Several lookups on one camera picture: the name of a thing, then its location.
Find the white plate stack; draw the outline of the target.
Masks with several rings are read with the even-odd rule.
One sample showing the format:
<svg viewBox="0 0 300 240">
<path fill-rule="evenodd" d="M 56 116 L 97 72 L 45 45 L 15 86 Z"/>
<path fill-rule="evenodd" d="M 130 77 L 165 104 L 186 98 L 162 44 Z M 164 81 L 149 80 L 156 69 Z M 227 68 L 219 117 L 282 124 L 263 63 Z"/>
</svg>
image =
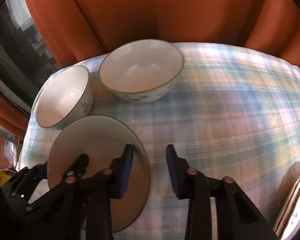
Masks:
<svg viewBox="0 0 300 240">
<path fill-rule="evenodd" d="M 300 238 L 300 176 L 290 190 L 273 229 L 279 239 Z"/>
</svg>

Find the small white floral bowl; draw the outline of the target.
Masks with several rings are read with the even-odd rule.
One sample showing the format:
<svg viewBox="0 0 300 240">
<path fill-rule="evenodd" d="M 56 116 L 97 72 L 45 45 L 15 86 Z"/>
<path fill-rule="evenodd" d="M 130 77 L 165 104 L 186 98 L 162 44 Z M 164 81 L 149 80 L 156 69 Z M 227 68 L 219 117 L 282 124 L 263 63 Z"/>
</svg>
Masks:
<svg viewBox="0 0 300 240">
<path fill-rule="evenodd" d="M 43 89 L 37 104 L 36 121 L 42 128 L 64 129 L 87 116 L 92 105 L 89 70 L 84 66 L 71 66 Z"/>
</svg>

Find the plaid pastel tablecloth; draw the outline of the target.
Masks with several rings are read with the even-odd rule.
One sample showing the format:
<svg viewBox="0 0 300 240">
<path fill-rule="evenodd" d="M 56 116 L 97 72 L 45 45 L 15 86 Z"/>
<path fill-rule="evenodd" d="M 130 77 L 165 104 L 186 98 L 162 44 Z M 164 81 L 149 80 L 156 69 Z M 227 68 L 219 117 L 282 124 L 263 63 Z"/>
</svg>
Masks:
<svg viewBox="0 0 300 240">
<path fill-rule="evenodd" d="M 128 102 L 98 79 L 102 56 L 81 61 L 94 88 L 91 113 L 124 122 L 141 140 L 151 190 L 138 220 L 115 239 L 183 239 L 187 201 L 177 200 L 165 148 L 208 177 L 231 176 L 271 225 L 300 176 L 300 68 L 251 49 L 179 43 L 185 66 L 150 103 Z"/>
</svg>

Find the dark glass window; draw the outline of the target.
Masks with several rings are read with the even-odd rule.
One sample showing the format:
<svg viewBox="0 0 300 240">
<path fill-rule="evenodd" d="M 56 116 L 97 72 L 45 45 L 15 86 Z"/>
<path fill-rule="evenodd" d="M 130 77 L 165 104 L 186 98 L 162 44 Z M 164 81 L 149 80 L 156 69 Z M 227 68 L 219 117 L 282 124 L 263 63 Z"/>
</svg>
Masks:
<svg viewBox="0 0 300 240">
<path fill-rule="evenodd" d="M 15 103 L 28 111 L 53 73 L 60 70 L 25 0 L 0 6 L 0 81 Z"/>
</svg>

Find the large white floral bowl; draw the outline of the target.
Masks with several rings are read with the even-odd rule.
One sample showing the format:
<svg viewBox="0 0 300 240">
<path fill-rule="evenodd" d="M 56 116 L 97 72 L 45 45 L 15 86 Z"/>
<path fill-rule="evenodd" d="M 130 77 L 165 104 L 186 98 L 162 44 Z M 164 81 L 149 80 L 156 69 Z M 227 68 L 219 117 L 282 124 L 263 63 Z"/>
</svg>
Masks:
<svg viewBox="0 0 300 240">
<path fill-rule="evenodd" d="M 178 47 L 163 40 L 138 40 L 122 45 L 102 61 L 102 85 L 131 102 L 153 102 L 175 85 L 185 65 Z"/>
</svg>

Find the white round plate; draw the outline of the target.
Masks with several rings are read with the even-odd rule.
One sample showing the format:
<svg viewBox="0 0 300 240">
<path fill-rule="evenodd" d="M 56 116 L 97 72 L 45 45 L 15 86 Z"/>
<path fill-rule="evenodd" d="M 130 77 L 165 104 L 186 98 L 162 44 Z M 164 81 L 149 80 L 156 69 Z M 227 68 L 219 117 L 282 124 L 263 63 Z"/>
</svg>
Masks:
<svg viewBox="0 0 300 240">
<path fill-rule="evenodd" d="M 108 116 L 93 115 L 78 119 L 63 129 L 55 139 L 47 161 L 49 188 L 61 182 L 62 173 L 82 153 L 89 157 L 84 178 L 109 168 L 125 146 L 134 146 L 127 192 L 121 200 L 111 200 L 113 231 L 129 227 L 142 213 L 151 184 L 146 151 L 138 137 L 125 124 Z"/>
</svg>

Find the orange curtain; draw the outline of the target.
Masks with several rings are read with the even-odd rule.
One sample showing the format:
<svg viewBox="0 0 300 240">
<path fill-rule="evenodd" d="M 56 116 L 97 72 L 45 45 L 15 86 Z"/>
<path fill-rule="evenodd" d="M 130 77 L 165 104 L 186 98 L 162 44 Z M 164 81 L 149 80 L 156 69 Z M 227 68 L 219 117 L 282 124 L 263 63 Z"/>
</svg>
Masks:
<svg viewBox="0 0 300 240">
<path fill-rule="evenodd" d="M 146 38 L 222 43 L 300 67 L 300 0 L 25 0 L 61 67 Z M 5 0 L 0 33 L 8 35 Z"/>
</svg>

